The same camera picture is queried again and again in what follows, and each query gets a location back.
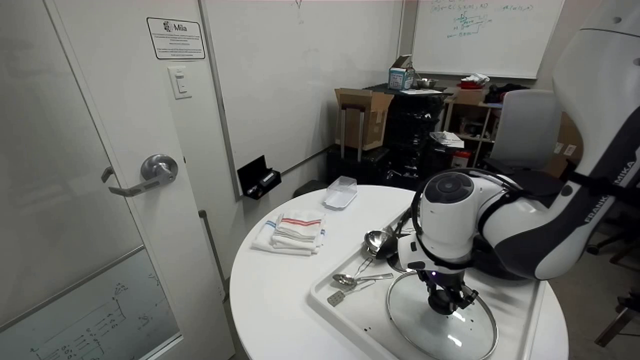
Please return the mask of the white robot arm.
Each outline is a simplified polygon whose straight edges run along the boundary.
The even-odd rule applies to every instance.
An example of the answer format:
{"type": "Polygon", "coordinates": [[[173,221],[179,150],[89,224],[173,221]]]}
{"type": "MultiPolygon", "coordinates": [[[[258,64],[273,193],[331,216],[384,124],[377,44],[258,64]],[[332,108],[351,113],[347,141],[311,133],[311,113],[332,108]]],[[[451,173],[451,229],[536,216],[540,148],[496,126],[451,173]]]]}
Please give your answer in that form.
{"type": "Polygon", "coordinates": [[[417,190],[417,232],[399,242],[401,264],[428,287],[440,313],[467,307],[476,292],[465,271],[485,240],[507,271],[551,279],[577,264],[588,235],[618,199],[638,199],[640,38],[633,29],[578,29],[557,65],[557,95],[584,140],[581,164],[544,204],[513,175],[445,170],[417,190]]]}

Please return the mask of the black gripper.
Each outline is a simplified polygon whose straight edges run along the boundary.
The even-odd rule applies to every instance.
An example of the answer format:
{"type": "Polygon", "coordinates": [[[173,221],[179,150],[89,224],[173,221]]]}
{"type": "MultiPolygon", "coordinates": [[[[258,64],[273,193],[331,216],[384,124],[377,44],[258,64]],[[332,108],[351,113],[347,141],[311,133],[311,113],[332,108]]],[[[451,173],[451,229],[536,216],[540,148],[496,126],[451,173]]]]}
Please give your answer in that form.
{"type": "Polygon", "coordinates": [[[463,271],[421,270],[419,278],[426,283],[428,303],[438,313],[455,313],[478,297],[478,292],[465,282],[463,271]]]}

